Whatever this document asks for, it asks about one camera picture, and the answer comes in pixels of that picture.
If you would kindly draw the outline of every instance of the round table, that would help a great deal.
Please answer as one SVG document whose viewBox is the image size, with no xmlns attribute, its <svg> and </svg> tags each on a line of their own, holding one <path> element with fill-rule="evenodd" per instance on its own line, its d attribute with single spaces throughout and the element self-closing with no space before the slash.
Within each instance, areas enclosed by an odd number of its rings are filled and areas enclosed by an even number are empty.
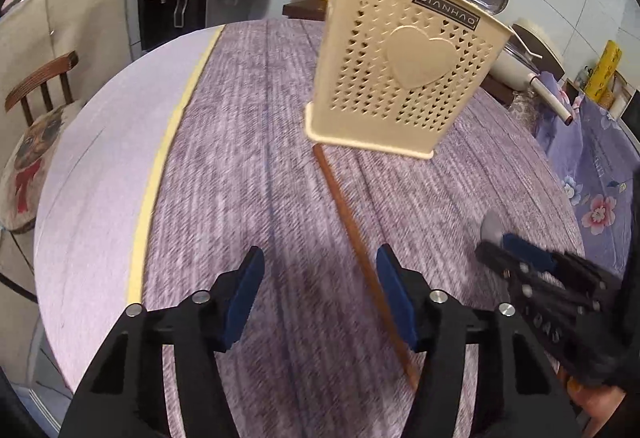
<svg viewBox="0 0 640 438">
<path fill-rule="evenodd" d="M 399 436 L 412 401 L 303 132 L 322 28 L 299 20 L 225 27 L 184 111 L 151 223 L 148 309 L 209 288 L 249 246 L 264 250 L 266 274 L 244 334 L 218 360 L 240 436 Z M 183 36 L 131 64 L 60 142 L 34 259 L 44 327 L 72 389 L 126 306 L 149 171 L 211 36 Z M 534 243 L 582 253 L 545 155 L 481 89 L 432 160 L 345 147 L 325 153 L 370 259 L 388 242 L 404 267 L 462 303 L 493 308 L 508 299 L 473 257 L 489 209 Z M 474 354 L 467 356 L 460 436 L 475 389 Z M 178 437 L 171 366 L 166 396 Z"/>
</svg>

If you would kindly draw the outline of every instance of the seat cushion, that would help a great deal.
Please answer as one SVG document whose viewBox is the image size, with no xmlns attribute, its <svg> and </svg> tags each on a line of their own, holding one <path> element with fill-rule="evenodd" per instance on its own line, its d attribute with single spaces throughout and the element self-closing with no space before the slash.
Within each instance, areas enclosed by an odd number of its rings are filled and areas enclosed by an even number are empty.
<svg viewBox="0 0 640 438">
<path fill-rule="evenodd" d="M 0 176 L 0 225 L 13 232 L 33 227 L 40 193 L 60 135 L 82 105 L 74 102 L 38 117 L 21 136 Z"/>
</svg>

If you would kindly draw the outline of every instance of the screw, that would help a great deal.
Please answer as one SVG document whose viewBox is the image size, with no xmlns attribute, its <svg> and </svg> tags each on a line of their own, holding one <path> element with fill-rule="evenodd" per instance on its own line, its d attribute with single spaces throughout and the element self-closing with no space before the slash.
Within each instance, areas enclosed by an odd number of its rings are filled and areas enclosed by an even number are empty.
<svg viewBox="0 0 640 438">
<path fill-rule="evenodd" d="M 449 296 L 442 290 L 434 290 L 429 294 L 429 299 L 438 304 L 444 303 L 448 298 Z"/>
<path fill-rule="evenodd" d="M 134 303 L 127 306 L 127 309 L 124 310 L 129 317 L 135 317 L 136 315 L 140 315 L 142 313 L 142 304 Z"/>
<path fill-rule="evenodd" d="M 498 310 L 500 310 L 500 313 L 506 317 L 511 317 L 516 313 L 516 309 L 509 303 L 502 303 L 498 306 Z"/>
<path fill-rule="evenodd" d="M 195 304 L 206 303 L 209 299 L 211 299 L 211 296 L 209 295 L 209 292 L 207 292 L 206 290 L 198 290 L 196 293 L 194 293 L 191 296 L 191 300 Z"/>
</svg>

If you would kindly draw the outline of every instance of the wooden chopstick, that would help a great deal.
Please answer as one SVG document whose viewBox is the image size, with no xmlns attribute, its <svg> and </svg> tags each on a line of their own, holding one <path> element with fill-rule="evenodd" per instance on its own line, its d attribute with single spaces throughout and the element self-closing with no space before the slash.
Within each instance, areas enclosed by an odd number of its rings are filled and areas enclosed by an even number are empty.
<svg viewBox="0 0 640 438">
<path fill-rule="evenodd" d="M 391 344 L 393 345 L 396 351 L 396 355 L 400 360 L 400 364 L 402 365 L 402 369 L 406 374 L 407 381 L 409 382 L 411 388 L 416 391 L 418 389 L 420 375 L 418 374 L 415 365 L 409 358 L 409 351 L 406 345 L 398 335 L 396 324 L 394 323 L 393 317 L 391 316 L 391 310 L 386 303 L 385 294 L 378 282 L 376 271 L 369 261 L 367 249 L 365 248 L 362 237 L 360 236 L 358 225 L 356 224 L 355 219 L 351 214 L 351 210 L 349 209 L 349 206 L 344 199 L 344 196 L 342 195 L 340 185 L 338 184 L 337 180 L 334 177 L 334 174 L 332 173 L 331 166 L 324 156 L 322 145 L 315 144 L 313 147 L 313 152 L 316 160 L 318 161 L 318 164 L 320 165 L 320 169 L 322 171 L 322 174 L 324 175 L 326 184 L 329 187 L 331 196 L 334 199 L 335 207 L 338 209 L 338 216 L 340 216 L 340 221 L 342 221 L 342 225 L 344 225 L 344 228 L 347 231 L 347 236 L 349 238 L 349 241 L 351 242 L 351 246 L 353 247 L 353 252 L 356 254 L 356 259 L 358 260 L 360 270 L 364 275 L 365 282 L 367 283 L 367 288 L 369 288 L 369 291 L 373 297 L 373 303 L 376 305 L 376 308 L 380 313 L 380 317 L 382 317 L 383 325 L 385 326 L 385 329 L 389 334 Z"/>
</svg>

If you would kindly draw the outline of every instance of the wooden chair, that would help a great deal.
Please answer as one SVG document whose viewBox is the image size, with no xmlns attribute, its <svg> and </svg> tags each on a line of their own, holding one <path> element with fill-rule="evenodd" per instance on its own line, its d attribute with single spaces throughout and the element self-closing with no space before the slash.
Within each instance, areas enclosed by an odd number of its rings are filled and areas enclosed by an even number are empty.
<svg viewBox="0 0 640 438">
<path fill-rule="evenodd" d="M 66 76 L 77 64 L 75 52 L 49 61 L 20 82 L 4 101 L 5 111 L 19 102 L 28 125 L 0 175 L 0 225 L 14 233 L 33 228 L 42 187 L 60 135 L 81 109 L 81 104 L 73 100 Z M 47 81 L 56 76 L 60 76 L 65 105 L 54 108 Z M 38 87 L 47 113 L 34 120 L 27 95 Z"/>
</svg>

